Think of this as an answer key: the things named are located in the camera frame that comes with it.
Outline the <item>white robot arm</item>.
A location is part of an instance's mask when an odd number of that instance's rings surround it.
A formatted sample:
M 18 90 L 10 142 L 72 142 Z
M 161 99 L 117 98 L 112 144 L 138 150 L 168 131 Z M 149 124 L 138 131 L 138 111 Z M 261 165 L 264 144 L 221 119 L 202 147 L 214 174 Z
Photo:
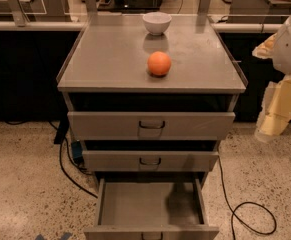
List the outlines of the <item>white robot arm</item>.
M 278 83 L 269 82 L 256 123 L 255 138 L 268 143 L 281 135 L 291 121 L 291 15 L 252 55 L 271 59 L 274 69 L 284 74 Z

